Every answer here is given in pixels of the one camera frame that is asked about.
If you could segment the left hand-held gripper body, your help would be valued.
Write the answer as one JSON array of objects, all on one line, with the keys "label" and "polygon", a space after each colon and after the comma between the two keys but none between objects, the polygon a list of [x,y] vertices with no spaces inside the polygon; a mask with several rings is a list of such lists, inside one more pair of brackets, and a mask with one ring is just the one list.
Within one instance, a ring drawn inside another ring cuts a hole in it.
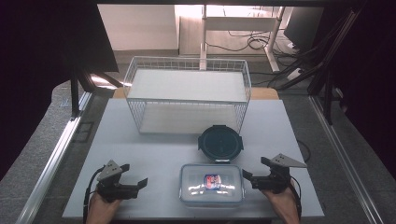
[{"label": "left hand-held gripper body", "polygon": [[108,203],[116,200],[130,200],[137,197],[139,188],[137,185],[123,185],[120,183],[122,172],[120,166],[110,160],[103,171],[97,177],[96,191]]}]

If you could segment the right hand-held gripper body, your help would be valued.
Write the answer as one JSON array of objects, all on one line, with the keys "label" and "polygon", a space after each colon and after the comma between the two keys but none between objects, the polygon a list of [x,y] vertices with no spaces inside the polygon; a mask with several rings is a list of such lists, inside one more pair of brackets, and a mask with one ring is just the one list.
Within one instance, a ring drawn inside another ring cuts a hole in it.
[{"label": "right hand-held gripper body", "polygon": [[278,154],[272,159],[270,174],[267,176],[253,176],[250,180],[251,186],[259,190],[271,190],[278,194],[283,192],[290,184],[290,167],[306,168],[307,165],[283,154]]}]

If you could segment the clear rectangular food container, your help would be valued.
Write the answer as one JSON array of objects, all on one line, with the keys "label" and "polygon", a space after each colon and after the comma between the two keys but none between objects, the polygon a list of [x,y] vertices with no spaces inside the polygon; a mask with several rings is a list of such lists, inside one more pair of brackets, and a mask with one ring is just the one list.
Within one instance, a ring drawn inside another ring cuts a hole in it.
[{"label": "clear rectangular food container", "polygon": [[179,199],[192,207],[231,207],[245,199],[241,169],[232,164],[185,164],[179,173]]}]

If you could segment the dark round food container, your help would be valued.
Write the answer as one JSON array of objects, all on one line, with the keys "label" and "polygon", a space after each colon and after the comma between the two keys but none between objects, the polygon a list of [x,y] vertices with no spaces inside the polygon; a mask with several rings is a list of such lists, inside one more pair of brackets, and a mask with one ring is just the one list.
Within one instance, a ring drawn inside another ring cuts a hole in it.
[{"label": "dark round food container", "polygon": [[243,139],[226,125],[213,125],[198,137],[198,149],[214,162],[230,162],[244,149]]}]

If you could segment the white wire shelf basket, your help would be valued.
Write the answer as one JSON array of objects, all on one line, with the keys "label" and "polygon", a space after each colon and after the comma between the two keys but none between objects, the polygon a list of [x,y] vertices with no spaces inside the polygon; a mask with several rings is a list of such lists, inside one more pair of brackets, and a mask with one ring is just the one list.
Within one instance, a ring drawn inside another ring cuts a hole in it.
[{"label": "white wire shelf basket", "polygon": [[140,133],[242,128],[251,96],[245,60],[135,56],[124,96]]}]

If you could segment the person's left hand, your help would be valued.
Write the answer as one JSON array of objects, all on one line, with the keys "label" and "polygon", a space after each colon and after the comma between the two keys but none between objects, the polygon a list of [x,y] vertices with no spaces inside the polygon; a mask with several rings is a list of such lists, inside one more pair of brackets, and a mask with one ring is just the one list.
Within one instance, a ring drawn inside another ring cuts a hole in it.
[{"label": "person's left hand", "polygon": [[116,215],[121,200],[106,202],[101,195],[94,193],[90,199],[86,224],[109,224]]}]

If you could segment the person's right hand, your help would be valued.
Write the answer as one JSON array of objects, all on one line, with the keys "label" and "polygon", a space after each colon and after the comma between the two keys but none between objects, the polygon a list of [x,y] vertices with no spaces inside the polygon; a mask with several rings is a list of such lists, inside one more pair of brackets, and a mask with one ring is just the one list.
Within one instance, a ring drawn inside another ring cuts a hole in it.
[{"label": "person's right hand", "polygon": [[271,190],[262,190],[273,210],[284,224],[300,224],[295,197],[290,188],[275,194]]}]

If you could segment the wooden table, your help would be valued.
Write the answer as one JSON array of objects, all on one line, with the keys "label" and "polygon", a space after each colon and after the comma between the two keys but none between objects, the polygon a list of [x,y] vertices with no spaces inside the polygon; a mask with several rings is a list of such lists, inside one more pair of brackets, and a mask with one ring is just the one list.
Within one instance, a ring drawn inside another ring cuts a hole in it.
[{"label": "wooden table", "polygon": [[[117,88],[113,94],[114,98],[123,98],[123,88]],[[251,100],[278,100],[279,96],[276,90],[272,88],[253,87],[251,89]]]}]

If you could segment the black metal stand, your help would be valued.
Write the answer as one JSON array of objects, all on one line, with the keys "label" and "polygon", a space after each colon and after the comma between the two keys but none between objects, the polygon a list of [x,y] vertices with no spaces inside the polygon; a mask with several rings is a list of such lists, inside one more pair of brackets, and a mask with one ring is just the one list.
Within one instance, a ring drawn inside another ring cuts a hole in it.
[{"label": "black metal stand", "polygon": [[[122,84],[117,81],[115,78],[111,77],[110,75],[106,74],[105,72],[95,72],[96,76],[104,79],[114,87],[120,88]],[[87,92],[94,92],[96,89],[96,85],[92,80],[92,74],[82,70],[77,69],[72,72],[72,76],[70,78],[71,84],[71,106],[72,106],[72,116],[71,120],[74,120],[78,117],[80,113],[79,109],[79,101],[78,101],[78,85],[87,91]]]},{"label": "black metal stand", "polygon": [[340,49],[347,33],[360,15],[360,12],[360,9],[353,9],[350,7],[346,10],[343,17],[334,25],[333,33],[335,34],[335,38],[320,63],[302,73],[297,78],[276,87],[277,91],[283,91],[309,77],[314,77],[306,90],[309,96],[317,96],[321,90],[324,90],[322,116],[329,125],[332,125],[331,107],[333,88],[333,76],[330,67],[335,54]]}]

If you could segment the white power strip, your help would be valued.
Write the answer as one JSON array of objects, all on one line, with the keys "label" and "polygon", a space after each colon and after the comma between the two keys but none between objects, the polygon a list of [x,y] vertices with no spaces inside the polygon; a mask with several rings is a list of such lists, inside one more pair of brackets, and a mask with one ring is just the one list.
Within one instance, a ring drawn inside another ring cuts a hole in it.
[{"label": "white power strip", "polygon": [[292,71],[288,76],[287,76],[287,80],[293,80],[295,78],[297,78],[301,73],[303,72],[303,70],[301,68],[297,68],[294,71]]}]

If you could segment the dark curtain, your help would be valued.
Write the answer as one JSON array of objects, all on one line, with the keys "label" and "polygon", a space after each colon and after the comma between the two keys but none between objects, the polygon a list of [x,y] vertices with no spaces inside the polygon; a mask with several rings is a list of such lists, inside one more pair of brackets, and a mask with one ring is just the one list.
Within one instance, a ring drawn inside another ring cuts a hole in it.
[{"label": "dark curtain", "polygon": [[365,0],[331,71],[346,116],[396,179],[396,0]]},{"label": "dark curtain", "polygon": [[117,70],[95,0],[0,0],[0,180],[47,112],[55,87]]}]

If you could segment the aluminium frame rail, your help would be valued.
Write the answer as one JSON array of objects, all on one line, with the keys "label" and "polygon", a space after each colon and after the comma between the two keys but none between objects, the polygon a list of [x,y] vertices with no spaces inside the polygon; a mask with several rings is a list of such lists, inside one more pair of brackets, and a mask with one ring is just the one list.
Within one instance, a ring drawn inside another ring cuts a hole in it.
[{"label": "aluminium frame rail", "polygon": [[338,134],[336,133],[334,127],[325,119],[323,114],[324,108],[321,105],[319,98],[316,96],[309,96],[308,100],[314,108],[318,120],[332,145],[334,153],[336,154],[369,223],[384,224],[383,218],[380,216],[369,191],[364,186],[363,182],[361,181],[361,177],[352,164],[351,159],[348,157]]},{"label": "aluminium frame rail", "polygon": [[55,148],[52,150],[46,166],[44,167],[40,177],[38,178],[35,187],[24,207],[22,208],[21,213],[15,224],[33,223],[35,216],[45,199],[47,190],[50,188],[51,182],[57,173],[64,154],[68,146],[70,145],[72,137],[81,122],[82,115],[84,114],[91,98],[92,94],[89,92],[84,92],[81,95],[81,98],[78,100],[77,114],[67,122]]}]

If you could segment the white desk frame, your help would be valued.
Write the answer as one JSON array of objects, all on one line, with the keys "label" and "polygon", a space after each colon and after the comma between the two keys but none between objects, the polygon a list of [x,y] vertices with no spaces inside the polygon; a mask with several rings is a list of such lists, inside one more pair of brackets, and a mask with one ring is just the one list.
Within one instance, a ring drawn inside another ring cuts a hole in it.
[{"label": "white desk frame", "polygon": [[265,55],[273,72],[280,69],[274,55],[274,44],[283,19],[285,7],[280,7],[277,15],[271,18],[265,17],[208,17],[207,5],[202,5],[201,19],[201,46],[200,59],[205,60],[207,55],[206,32],[207,31],[260,31],[269,32],[269,40],[264,47]]}]

